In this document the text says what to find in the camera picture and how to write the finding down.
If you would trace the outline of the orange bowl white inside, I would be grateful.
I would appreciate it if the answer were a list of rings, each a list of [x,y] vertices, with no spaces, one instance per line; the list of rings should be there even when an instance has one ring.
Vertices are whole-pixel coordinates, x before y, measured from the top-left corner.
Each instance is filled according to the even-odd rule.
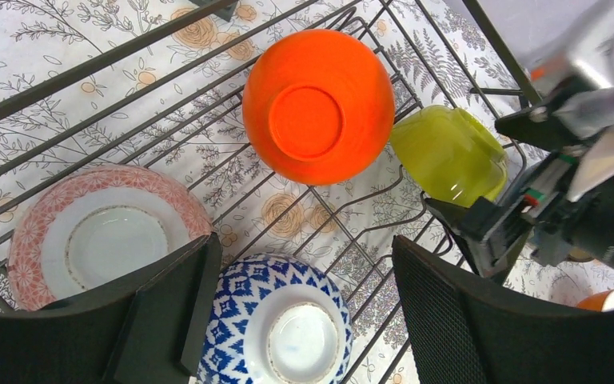
[[[577,308],[583,310],[593,310],[599,312],[613,311],[614,310],[614,290],[608,290],[580,301]]]

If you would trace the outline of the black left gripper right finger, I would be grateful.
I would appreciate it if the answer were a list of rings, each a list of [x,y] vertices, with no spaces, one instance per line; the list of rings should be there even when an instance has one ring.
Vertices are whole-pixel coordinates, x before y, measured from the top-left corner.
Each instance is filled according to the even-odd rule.
[[[393,269],[423,383],[614,383],[614,311],[520,294],[403,236]]]

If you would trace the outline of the black wire dish rack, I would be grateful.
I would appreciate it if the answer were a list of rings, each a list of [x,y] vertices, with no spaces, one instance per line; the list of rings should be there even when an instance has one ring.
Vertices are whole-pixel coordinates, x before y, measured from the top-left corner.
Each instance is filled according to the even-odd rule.
[[[44,190],[93,166],[131,164],[184,184],[207,209],[224,262],[286,252],[326,272],[354,317],[347,383],[415,383],[388,258],[397,234],[458,262],[421,189],[390,149],[363,173],[306,186],[249,144],[242,89],[271,44],[299,30],[359,38],[383,62],[398,118],[456,106],[485,125],[527,101],[486,37],[453,1],[240,1],[93,71],[0,120],[0,313],[16,302],[13,229]]]

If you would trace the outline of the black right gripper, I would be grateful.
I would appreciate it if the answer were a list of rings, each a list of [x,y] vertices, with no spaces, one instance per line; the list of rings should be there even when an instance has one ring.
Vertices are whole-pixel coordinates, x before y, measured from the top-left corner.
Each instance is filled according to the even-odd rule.
[[[435,198],[429,211],[451,235],[472,271],[507,278],[535,227],[533,257],[556,265],[573,252],[614,266],[614,88],[575,94],[551,115],[529,107],[495,121],[499,134],[552,154],[527,180],[523,198],[478,198],[465,208]],[[595,137],[581,139],[581,136]]]

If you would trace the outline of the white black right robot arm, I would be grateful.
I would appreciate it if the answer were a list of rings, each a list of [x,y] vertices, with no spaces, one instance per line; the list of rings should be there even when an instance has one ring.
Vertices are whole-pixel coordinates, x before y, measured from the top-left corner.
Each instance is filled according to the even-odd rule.
[[[614,269],[614,175],[581,197],[571,186],[589,167],[590,153],[614,132],[614,88],[599,90],[579,78],[562,81],[539,103],[546,117],[528,108],[496,121],[496,129],[548,155],[528,168],[503,199],[477,199],[464,208],[433,198],[429,210],[479,276],[502,283],[526,242],[544,266],[563,262],[574,249]]]

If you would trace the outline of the yellow-green bowl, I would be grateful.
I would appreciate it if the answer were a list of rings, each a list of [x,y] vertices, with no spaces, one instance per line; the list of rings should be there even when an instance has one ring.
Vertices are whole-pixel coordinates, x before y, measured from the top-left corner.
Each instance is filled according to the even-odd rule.
[[[507,154],[461,108],[427,106],[399,121],[389,142],[409,176],[430,197],[469,208],[495,200],[508,180]]]

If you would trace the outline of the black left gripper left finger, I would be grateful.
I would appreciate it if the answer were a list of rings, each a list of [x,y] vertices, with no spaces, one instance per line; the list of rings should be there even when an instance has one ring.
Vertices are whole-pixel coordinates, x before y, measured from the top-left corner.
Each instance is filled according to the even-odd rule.
[[[40,310],[0,314],[0,383],[187,383],[220,267],[210,234]]]

